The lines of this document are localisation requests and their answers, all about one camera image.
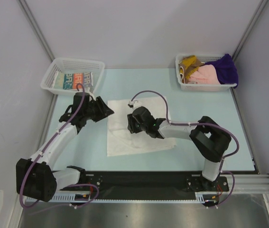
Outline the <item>left aluminium corner post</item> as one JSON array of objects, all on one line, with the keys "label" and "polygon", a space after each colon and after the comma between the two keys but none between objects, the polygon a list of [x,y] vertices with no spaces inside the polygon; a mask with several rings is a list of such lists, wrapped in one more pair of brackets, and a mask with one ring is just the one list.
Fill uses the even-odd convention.
[{"label": "left aluminium corner post", "polygon": [[18,5],[20,6],[20,9],[22,10],[26,20],[28,21],[31,29],[33,30],[34,34],[36,35],[42,49],[46,53],[47,57],[49,58],[50,61],[53,61],[55,59],[55,56],[42,32],[40,29],[40,26],[38,22],[36,21],[32,10],[30,9],[28,3],[26,0],[16,0]]}]

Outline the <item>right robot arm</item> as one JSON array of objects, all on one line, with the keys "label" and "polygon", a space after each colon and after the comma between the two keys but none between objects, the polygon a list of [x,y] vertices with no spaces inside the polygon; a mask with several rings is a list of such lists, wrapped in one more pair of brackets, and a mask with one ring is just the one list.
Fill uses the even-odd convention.
[{"label": "right robot arm", "polygon": [[165,118],[154,118],[143,106],[130,105],[132,113],[127,115],[131,134],[145,132],[154,139],[178,138],[194,143],[204,157],[201,186],[207,191],[218,185],[220,165],[231,136],[210,117],[203,116],[196,123],[169,123]]}]

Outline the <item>empty white plastic basket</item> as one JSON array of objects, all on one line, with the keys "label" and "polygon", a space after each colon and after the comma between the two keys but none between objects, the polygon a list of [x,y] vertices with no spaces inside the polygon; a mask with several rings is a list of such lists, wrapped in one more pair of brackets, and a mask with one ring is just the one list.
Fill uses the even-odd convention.
[{"label": "empty white plastic basket", "polygon": [[105,64],[101,61],[86,60],[86,59],[75,59],[58,57],[48,67],[42,81],[41,88],[45,89],[55,95],[73,96],[76,93],[75,89],[64,90],[53,88],[52,84],[55,79],[57,72],[64,74],[73,73],[89,73],[93,74],[93,85],[87,89],[94,95],[100,93],[100,85],[104,75]]}]

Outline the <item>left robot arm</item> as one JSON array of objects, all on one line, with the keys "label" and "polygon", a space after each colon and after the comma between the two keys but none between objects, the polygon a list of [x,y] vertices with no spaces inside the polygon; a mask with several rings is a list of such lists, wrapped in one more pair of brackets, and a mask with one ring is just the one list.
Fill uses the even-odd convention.
[{"label": "left robot arm", "polygon": [[58,190],[75,188],[82,190],[87,184],[86,171],[76,166],[67,166],[60,171],[53,167],[66,148],[87,121],[101,121],[114,111],[101,97],[93,98],[88,93],[78,92],[59,119],[56,131],[41,148],[28,159],[16,164],[16,189],[19,196],[48,202]]}]

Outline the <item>colourful rabbit print towel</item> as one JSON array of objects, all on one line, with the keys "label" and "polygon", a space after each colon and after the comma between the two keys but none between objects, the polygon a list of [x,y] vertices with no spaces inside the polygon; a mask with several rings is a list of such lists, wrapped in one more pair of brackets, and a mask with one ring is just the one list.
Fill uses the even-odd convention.
[{"label": "colourful rabbit print towel", "polygon": [[82,84],[84,89],[93,86],[94,75],[92,72],[85,73],[62,73],[57,71],[54,76],[52,88],[62,90],[76,90],[77,84]]}]

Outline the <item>purple towel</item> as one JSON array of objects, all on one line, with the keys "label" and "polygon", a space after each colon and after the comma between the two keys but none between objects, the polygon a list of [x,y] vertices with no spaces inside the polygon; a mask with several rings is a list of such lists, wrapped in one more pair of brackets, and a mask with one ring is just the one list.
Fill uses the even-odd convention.
[{"label": "purple towel", "polygon": [[214,66],[218,81],[221,85],[236,84],[234,88],[238,87],[239,76],[237,73],[237,68],[230,54],[225,54],[220,59],[216,61],[206,62],[205,64]]}]

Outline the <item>white basket with towels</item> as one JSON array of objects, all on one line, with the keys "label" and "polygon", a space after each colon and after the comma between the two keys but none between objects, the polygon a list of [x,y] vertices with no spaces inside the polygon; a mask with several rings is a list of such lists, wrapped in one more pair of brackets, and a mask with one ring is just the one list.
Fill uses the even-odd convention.
[{"label": "white basket with towels", "polygon": [[210,62],[216,61],[223,57],[223,54],[220,55],[207,55],[207,54],[193,54],[193,53],[180,53],[176,55],[175,58],[175,67],[176,67],[176,78],[177,82],[180,85],[182,91],[193,92],[222,92],[229,90],[230,88],[234,88],[237,86],[236,83],[234,84],[220,84],[220,85],[213,85],[213,84],[184,84],[181,82],[181,76],[179,72],[179,64],[183,60],[183,58],[195,55],[197,59],[201,62]]}]

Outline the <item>pink towel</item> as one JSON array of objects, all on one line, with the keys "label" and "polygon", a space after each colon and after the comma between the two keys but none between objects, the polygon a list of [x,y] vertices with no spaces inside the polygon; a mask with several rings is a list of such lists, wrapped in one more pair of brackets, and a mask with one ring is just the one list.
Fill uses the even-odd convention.
[{"label": "pink towel", "polygon": [[199,67],[197,71],[189,76],[186,80],[187,84],[203,84],[203,85],[220,85],[215,67],[213,65],[204,65]]}]

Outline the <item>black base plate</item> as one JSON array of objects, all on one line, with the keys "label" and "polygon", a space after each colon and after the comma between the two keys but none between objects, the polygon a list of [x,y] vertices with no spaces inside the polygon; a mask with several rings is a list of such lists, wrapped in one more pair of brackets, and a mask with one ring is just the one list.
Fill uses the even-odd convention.
[{"label": "black base plate", "polygon": [[227,193],[230,188],[226,177],[220,176],[214,182],[202,177],[199,171],[86,171],[80,178],[83,187],[64,187],[63,191],[89,190],[88,184],[98,187],[98,192],[110,191],[175,191]]}]

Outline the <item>yellow patterned towel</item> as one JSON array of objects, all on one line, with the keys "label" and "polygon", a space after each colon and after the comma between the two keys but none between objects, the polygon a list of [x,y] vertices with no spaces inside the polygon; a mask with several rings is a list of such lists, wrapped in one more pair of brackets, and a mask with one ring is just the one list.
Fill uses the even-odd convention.
[{"label": "yellow patterned towel", "polygon": [[195,55],[183,58],[178,64],[181,82],[184,84],[188,83],[190,76],[204,64]]}]

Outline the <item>white towel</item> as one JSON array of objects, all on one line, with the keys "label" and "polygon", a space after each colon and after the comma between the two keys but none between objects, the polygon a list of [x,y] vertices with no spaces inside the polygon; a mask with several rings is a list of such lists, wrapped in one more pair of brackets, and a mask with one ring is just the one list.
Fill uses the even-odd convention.
[{"label": "white towel", "polygon": [[131,134],[127,115],[132,113],[129,100],[109,100],[114,114],[108,117],[107,155],[120,156],[170,150],[176,146],[174,138],[153,139],[144,132]]}]

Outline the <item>aluminium corner post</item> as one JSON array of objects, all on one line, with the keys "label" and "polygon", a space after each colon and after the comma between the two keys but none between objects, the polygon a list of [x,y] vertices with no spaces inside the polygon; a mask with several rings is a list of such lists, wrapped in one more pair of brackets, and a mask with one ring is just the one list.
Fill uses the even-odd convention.
[{"label": "aluminium corner post", "polygon": [[20,6],[20,9],[22,10],[26,20],[28,21],[31,29],[33,30],[34,34],[36,35],[42,49],[46,53],[47,57],[49,58],[50,61],[53,61],[55,59],[55,56],[42,32],[40,29],[40,26],[38,22],[36,21],[32,10],[30,9],[28,3],[26,0],[16,0],[18,5]]},{"label": "aluminium corner post", "polygon": [[234,53],[232,54],[232,59],[234,61],[234,63],[236,63],[245,43],[247,42],[248,38],[250,37],[254,27],[257,25],[258,21],[260,20],[262,14],[264,13],[266,7],[269,4],[269,0],[261,0],[256,8],[256,10],[254,11]]}]

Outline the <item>right aluminium corner post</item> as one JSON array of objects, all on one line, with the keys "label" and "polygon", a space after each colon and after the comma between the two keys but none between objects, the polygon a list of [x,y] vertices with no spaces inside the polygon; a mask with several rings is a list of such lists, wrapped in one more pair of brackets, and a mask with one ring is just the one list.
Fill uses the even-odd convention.
[{"label": "right aluminium corner post", "polygon": [[256,8],[256,10],[254,11],[234,53],[232,54],[232,59],[234,61],[234,63],[236,63],[245,43],[247,42],[248,38],[250,37],[254,27],[257,25],[258,21],[260,20],[262,14],[264,13],[266,7],[269,4],[269,0],[261,0]]}]

